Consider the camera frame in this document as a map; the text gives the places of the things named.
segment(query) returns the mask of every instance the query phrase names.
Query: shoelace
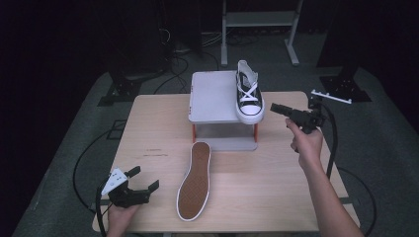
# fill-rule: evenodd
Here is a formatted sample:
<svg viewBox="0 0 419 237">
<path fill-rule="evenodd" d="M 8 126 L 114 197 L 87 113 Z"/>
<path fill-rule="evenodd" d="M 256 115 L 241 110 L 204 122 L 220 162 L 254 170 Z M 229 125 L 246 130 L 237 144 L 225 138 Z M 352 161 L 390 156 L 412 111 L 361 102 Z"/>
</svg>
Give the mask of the shoelace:
<svg viewBox="0 0 419 237">
<path fill-rule="evenodd" d="M 258 83 L 253 83 L 252 88 L 250 88 L 249 91 L 245 92 L 243 89 L 241 89 L 240 86 L 238 86 L 238 90 L 242 93 L 244 93 L 244 96 L 240 98 L 240 102 L 248 102 L 248 101 L 258 101 L 258 99 L 251 94 L 256 90 L 258 87 Z"/>
</svg>

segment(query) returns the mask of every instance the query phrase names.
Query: finger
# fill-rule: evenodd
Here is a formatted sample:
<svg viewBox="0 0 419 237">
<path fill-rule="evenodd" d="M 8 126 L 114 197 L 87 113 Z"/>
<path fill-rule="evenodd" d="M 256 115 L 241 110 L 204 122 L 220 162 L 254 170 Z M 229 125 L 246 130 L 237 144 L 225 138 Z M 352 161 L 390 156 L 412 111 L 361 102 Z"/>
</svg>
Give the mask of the finger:
<svg viewBox="0 0 419 237">
<path fill-rule="evenodd" d="M 291 149 L 295 151 L 296 153 L 298 153 L 298 148 L 295 145 L 295 137 L 293 138 L 293 142 L 291 143 Z"/>
<path fill-rule="evenodd" d="M 291 119 L 286 118 L 286 124 L 287 124 L 287 127 L 293 132 L 293 135 L 297 136 L 300 133 L 302 133 L 299 127 Z"/>
</svg>

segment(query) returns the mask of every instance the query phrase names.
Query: table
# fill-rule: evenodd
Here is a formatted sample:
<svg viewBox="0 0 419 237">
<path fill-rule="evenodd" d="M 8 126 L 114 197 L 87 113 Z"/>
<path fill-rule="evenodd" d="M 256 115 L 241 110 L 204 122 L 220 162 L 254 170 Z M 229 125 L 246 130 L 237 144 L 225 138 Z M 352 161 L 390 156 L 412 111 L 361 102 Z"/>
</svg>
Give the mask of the table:
<svg viewBox="0 0 419 237">
<path fill-rule="evenodd" d="M 128 231 L 142 233 L 248 233 L 318 231 L 305 175 L 290 144 L 285 117 L 269 111 L 272 103 L 307 110 L 302 92 L 264 92 L 266 112 L 259 123 L 255 151 L 213 152 L 209 200 L 203 213 L 186 222 L 176 212 L 176 195 L 189 167 L 192 125 L 189 95 L 140 95 L 132 106 L 112 170 L 141 172 L 129 180 L 144 190 L 156 180 L 160 188 L 134 217 Z M 330 152 L 323 142 L 326 169 Z M 338 197 L 348 196 L 333 168 L 331 182 Z M 359 225 L 351 204 L 345 204 Z M 104 224 L 107 228 L 107 215 Z M 97 220 L 93 228 L 99 231 Z"/>
</svg>

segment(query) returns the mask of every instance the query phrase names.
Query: gray carpet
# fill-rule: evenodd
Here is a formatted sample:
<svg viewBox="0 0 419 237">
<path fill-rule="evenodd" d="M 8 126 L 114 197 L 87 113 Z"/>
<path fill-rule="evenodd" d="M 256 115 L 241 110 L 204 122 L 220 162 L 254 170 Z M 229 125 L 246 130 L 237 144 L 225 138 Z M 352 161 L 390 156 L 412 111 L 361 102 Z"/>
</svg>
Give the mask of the gray carpet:
<svg viewBox="0 0 419 237">
<path fill-rule="evenodd" d="M 246 46 L 228 48 L 228 66 L 220 70 L 235 70 L 239 59 L 246 59 L 259 72 L 262 91 L 323 91 L 320 76 L 335 75 L 340 68 L 316 68 L 325 35 L 297 34 L 294 48 L 300 66 L 291 65 L 284 35 L 259 37 Z M 219 61 L 219 46 L 205 48 Z M 188 61 L 181 76 L 188 83 L 197 71 L 217 70 L 217 62 L 208 54 L 202 57 L 189 53 L 180 56 Z M 173 59 L 173 70 L 181 72 L 185 61 Z M 170 72 L 143 83 L 140 94 L 153 94 Z M 336 164 L 356 174 L 369 187 L 377 202 L 377 222 L 371 236 L 417 236 L 419 226 L 419 140 L 394 103 L 385 94 L 378 79 L 358 70 L 355 81 L 365 90 L 371 102 L 346 105 L 325 101 L 335 115 L 339 134 Z M 98 78 L 87 95 L 72 126 L 57 150 L 33 201 L 28 206 L 14 236 L 100 236 L 91 225 L 94 215 L 78 200 L 72 188 L 73 169 L 83 151 L 98 136 L 110 129 L 115 120 L 127 119 L 132 103 L 115 103 L 98 107 L 112 80 L 108 73 Z M 177 78 L 169 81 L 158 94 L 183 93 Z M 329 146 L 332 129 L 323 127 Z M 83 155 L 78 164 L 76 186 L 87 202 L 94 201 L 96 187 L 110 171 L 119 141 L 99 138 Z M 361 183 L 341 172 L 365 232 L 373 222 L 373 203 Z M 295 233 L 295 236 L 317 236 L 317 233 Z"/>
</svg>

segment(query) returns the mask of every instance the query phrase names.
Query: hand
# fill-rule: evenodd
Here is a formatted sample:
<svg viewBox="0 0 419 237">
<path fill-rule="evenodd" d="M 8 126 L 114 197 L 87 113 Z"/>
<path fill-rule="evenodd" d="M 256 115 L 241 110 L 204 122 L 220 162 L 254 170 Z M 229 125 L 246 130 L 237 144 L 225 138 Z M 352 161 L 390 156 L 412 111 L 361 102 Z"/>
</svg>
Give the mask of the hand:
<svg viewBox="0 0 419 237">
<path fill-rule="evenodd" d="M 289 118 L 286 119 L 287 127 L 293 132 L 294 138 L 291 148 L 299 153 L 299 165 L 302 170 L 309 168 L 321 168 L 320 152 L 323 143 L 323 134 L 313 130 L 311 134 L 305 134 Z"/>
<path fill-rule="evenodd" d="M 107 236 L 124 236 L 138 208 L 139 205 L 132 205 L 128 208 L 111 205 L 108 210 L 109 229 Z"/>
</svg>

